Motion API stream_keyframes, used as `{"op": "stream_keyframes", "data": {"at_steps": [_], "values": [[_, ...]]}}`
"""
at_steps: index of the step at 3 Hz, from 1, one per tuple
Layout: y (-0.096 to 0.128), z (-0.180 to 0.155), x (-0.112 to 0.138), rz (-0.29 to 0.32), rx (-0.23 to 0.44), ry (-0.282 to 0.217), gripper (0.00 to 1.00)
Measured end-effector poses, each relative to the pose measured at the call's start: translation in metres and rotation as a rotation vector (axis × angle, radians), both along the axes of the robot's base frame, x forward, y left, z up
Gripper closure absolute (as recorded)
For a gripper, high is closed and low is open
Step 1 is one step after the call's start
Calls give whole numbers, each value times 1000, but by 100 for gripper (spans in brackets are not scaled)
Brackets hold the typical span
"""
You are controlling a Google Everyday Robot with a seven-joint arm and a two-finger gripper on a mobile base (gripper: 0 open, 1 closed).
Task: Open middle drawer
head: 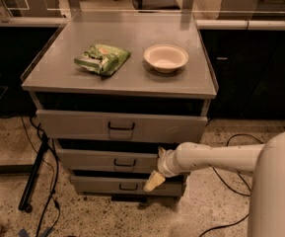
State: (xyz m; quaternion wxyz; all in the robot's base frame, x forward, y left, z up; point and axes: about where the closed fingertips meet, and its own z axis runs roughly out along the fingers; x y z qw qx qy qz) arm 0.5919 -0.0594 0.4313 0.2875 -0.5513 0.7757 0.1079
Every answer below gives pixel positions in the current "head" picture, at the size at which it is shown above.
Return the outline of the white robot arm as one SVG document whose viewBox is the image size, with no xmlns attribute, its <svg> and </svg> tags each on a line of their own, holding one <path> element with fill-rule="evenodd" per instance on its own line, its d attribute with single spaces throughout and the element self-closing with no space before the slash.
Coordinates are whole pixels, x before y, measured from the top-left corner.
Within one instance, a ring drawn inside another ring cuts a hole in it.
<svg viewBox="0 0 285 237">
<path fill-rule="evenodd" d="M 264 144 L 210 147 L 184 142 L 175 150 L 161 148 L 144 190 L 207 167 L 252 176 L 248 237 L 285 237 L 285 132 Z"/>
</svg>

